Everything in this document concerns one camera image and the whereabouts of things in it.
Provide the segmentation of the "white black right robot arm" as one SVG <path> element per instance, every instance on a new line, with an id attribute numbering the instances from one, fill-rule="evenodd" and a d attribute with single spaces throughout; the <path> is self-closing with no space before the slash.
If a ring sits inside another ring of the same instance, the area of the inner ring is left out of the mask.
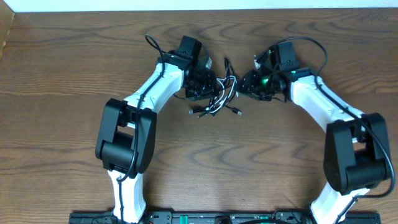
<path id="1" fill-rule="evenodd" d="M 250 70 L 239 92 L 259 101 L 276 94 L 304 109 L 325 132 L 323 171 L 326 185 L 310 205 L 312 223 L 341 223 L 349 209 L 369 191 L 396 175 L 391 161 L 386 121 L 379 113 L 365 114 L 333 93 L 311 68 Z"/>

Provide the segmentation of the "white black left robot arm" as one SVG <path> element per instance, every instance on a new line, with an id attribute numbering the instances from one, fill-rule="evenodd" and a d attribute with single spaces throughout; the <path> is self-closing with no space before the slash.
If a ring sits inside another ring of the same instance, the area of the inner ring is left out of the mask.
<path id="1" fill-rule="evenodd" d="M 104 106 L 95 156 L 111 178 L 113 223 L 139 223 L 146 211 L 143 176 L 155 149 L 157 115 L 180 89 L 193 99 L 215 85 L 209 56 L 170 51 L 161 55 L 153 74 L 132 95 Z"/>

